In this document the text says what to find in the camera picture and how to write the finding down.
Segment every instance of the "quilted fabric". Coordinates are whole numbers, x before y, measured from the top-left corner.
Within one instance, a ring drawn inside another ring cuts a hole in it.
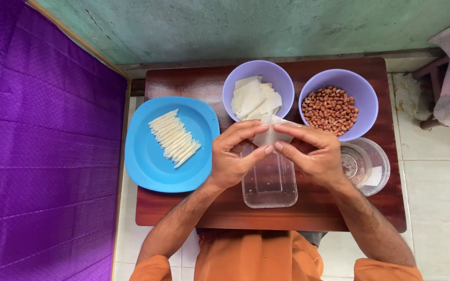
[[[126,80],[0,0],[0,280],[109,280]]]

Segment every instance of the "hand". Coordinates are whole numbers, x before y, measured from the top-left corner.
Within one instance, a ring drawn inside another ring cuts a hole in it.
[[[340,141],[332,133],[307,126],[274,125],[273,129],[295,137],[291,142],[295,146],[285,142],[276,142],[274,146],[298,165],[313,183],[334,188],[347,181],[341,166]],[[315,149],[310,149],[309,144],[315,146]]]
[[[241,158],[242,142],[262,132],[268,131],[268,125],[260,120],[248,120],[234,123],[213,140],[212,169],[208,178],[221,190],[232,187],[246,175],[253,166],[273,152],[273,146],[264,145],[248,156]]]

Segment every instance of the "teal painted wall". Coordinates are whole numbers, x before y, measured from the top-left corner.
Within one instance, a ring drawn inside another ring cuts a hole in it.
[[[115,64],[433,47],[450,0],[38,0]]]

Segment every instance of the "forearm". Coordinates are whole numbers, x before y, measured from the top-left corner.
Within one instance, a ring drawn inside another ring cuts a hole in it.
[[[168,259],[184,244],[209,205],[221,191],[206,181],[167,213],[149,232],[136,263],[155,255]]]
[[[368,258],[416,266],[404,239],[350,181],[342,181],[330,191],[353,238]]]

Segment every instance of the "purple bowl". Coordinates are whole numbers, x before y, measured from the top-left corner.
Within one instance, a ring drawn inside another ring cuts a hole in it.
[[[315,92],[319,88],[326,88],[328,85],[335,86],[342,90],[349,97],[355,98],[355,107],[359,109],[357,122],[343,136],[338,137],[341,142],[351,141],[364,135],[376,121],[378,116],[378,97],[374,89],[362,76],[345,69],[329,69],[316,74],[303,86],[299,94],[298,110],[302,116],[303,123],[310,126],[302,113],[302,102],[310,92]]]
[[[223,105],[230,118],[239,120],[232,112],[232,98],[234,97],[235,82],[251,76],[263,76],[262,83],[272,83],[272,87],[283,99],[283,105],[276,116],[284,118],[288,115],[295,100],[295,87],[289,74],[280,66],[270,61],[248,61],[236,67],[223,84]]]

